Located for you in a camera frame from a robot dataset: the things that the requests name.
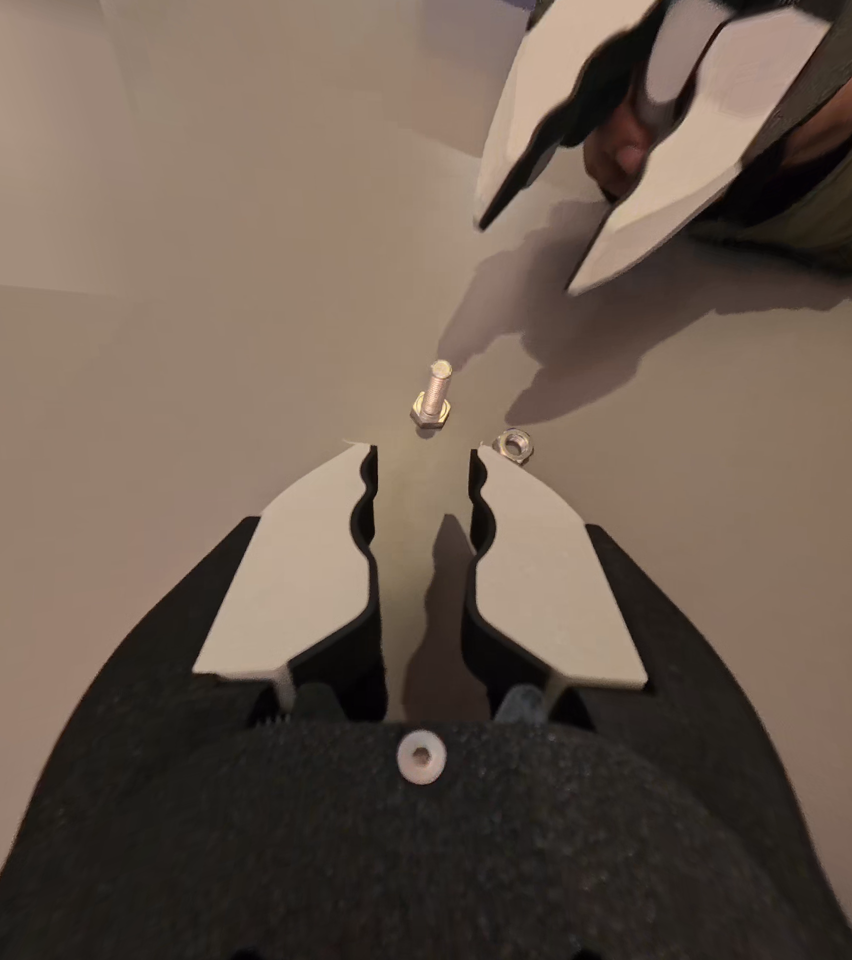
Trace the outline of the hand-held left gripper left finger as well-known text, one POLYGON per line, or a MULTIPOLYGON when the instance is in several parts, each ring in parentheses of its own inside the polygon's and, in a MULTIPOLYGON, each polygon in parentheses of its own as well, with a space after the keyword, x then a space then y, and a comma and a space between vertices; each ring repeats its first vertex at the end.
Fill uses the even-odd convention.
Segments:
POLYGON ((260 513, 195 675, 265 682, 291 713, 309 685, 347 718, 385 717, 379 580, 372 541, 377 447, 352 443, 260 513))

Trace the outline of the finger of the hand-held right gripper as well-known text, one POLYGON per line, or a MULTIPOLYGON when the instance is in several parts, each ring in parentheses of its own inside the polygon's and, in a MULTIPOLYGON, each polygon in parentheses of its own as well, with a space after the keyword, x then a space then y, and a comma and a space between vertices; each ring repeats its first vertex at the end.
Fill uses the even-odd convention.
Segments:
POLYGON ((480 159, 473 219, 486 230, 560 148, 582 144, 628 93, 666 2, 555 1, 529 17, 480 159))
POLYGON ((692 92, 669 131, 650 148, 641 174, 605 217, 567 286, 584 294, 622 276, 703 212, 741 173, 745 154, 833 21, 798 5, 729 18, 720 3, 678 2, 654 43, 635 109, 665 120, 669 69, 691 66, 692 36, 703 41, 692 92))

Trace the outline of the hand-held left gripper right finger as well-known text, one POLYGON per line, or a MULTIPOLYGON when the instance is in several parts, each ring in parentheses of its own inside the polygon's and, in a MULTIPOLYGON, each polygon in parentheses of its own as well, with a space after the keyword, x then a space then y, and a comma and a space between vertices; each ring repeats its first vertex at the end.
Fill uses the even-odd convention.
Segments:
POLYGON ((470 453, 473 557, 461 655, 494 717, 516 689, 550 714, 577 690, 650 692, 643 662, 588 524, 492 446, 470 453))

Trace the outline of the steel hex nut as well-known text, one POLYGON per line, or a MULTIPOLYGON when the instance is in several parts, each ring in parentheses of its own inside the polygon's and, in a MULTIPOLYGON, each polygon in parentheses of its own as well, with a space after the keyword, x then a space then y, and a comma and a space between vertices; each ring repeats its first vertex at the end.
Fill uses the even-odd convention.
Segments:
POLYGON ((525 467, 535 452, 532 437, 525 430, 516 427, 504 429, 494 438, 491 446, 494 452, 519 467, 525 467))

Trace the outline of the steel hex bolt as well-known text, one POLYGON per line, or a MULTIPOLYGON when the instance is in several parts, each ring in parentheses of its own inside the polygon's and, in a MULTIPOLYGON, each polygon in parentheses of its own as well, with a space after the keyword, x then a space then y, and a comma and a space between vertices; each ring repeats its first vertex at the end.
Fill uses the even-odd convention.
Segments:
POLYGON ((451 405, 447 398, 453 366, 444 359, 437 359, 430 368, 426 389, 421 391, 412 402, 410 418, 416 428, 433 431, 445 426, 451 405))

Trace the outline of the person's right hand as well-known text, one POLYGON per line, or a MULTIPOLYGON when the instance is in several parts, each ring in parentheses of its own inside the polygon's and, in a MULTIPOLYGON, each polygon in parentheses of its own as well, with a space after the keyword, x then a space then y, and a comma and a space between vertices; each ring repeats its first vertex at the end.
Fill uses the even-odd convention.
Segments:
MULTIPOLYGON (((583 144, 584 169, 607 198, 627 193, 644 168, 655 137, 636 115, 636 81, 583 144)), ((790 170, 832 154, 852 139, 852 78, 783 140, 775 168, 790 170)))

